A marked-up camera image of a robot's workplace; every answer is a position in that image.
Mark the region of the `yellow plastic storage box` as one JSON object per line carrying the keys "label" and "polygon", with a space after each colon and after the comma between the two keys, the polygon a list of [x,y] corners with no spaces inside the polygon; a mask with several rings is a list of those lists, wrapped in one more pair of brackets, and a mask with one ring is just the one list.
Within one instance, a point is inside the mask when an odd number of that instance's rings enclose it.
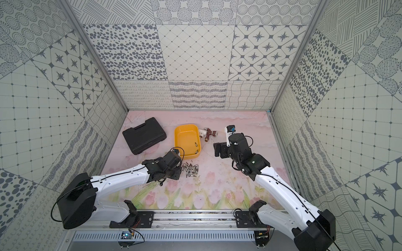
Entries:
{"label": "yellow plastic storage box", "polygon": [[174,146],[179,148],[184,160],[197,158],[201,153],[201,141],[198,127],[195,124],[185,124],[176,127],[174,131]]}

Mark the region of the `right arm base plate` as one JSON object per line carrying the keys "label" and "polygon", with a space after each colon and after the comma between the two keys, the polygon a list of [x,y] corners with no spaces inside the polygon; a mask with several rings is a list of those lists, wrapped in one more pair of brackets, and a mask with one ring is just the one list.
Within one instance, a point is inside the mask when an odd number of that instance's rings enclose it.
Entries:
{"label": "right arm base plate", "polygon": [[249,211],[242,211],[240,209],[237,209],[233,211],[233,216],[236,220],[236,226],[239,229],[272,227],[271,225],[262,223],[261,220],[257,217],[256,213],[252,213]]}

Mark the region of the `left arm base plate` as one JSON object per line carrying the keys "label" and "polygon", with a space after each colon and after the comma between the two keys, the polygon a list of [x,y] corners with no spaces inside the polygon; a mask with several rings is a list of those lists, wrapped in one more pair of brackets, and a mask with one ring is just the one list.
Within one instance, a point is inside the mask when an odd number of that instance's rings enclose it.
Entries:
{"label": "left arm base plate", "polygon": [[122,228],[149,229],[152,227],[154,216],[155,216],[154,211],[137,211],[135,213],[130,213],[130,215],[120,223],[111,221],[109,228],[111,228],[111,229],[122,229]]}

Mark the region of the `pile of silver bits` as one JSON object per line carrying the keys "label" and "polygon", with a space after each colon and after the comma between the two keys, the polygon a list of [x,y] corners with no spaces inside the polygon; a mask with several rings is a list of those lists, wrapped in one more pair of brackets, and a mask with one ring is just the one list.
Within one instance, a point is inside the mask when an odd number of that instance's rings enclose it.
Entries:
{"label": "pile of silver bits", "polygon": [[182,164],[182,171],[185,172],[186,177],[196,177],[199,173],[199,165],[192,163],[183,163]]}

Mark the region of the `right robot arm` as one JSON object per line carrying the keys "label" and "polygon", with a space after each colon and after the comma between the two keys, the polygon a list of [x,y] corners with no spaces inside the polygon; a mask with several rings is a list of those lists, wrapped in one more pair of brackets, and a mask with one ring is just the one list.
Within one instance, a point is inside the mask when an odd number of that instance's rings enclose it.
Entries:
{"label": "right robot arm", "polygon": [[258,200],[247,211],[234,210],[238,228],[269,228],[255,238],[258,247],[266,246],[274,231],[292,239],[300,251],[327,251],[336,240],[336,218],[319,210],[298,194],[263,156],[253,153],[248,136],[237,133],[234,125],[225,128],[226,142],[214,143],[215,156],[231,158],[232,168],[242,172],[267,190],[285,212]]}

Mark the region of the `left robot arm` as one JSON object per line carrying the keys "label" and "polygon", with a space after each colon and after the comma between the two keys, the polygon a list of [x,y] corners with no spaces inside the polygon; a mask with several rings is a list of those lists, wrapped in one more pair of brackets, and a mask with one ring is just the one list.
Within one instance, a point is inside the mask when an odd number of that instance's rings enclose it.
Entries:
{"label": "left robot arm", "polygon": [[178,180],[184,159],[184,150],[173,147],[165,156],[145,160],[132,168],[112,174],[89,176],[77,175],[57,198],[63,228],[71,230],[90,221],[108,221],[110,228],[133,228],[144,223],[133,202],[105,201],[112,193],[126,188],[167,179]]}

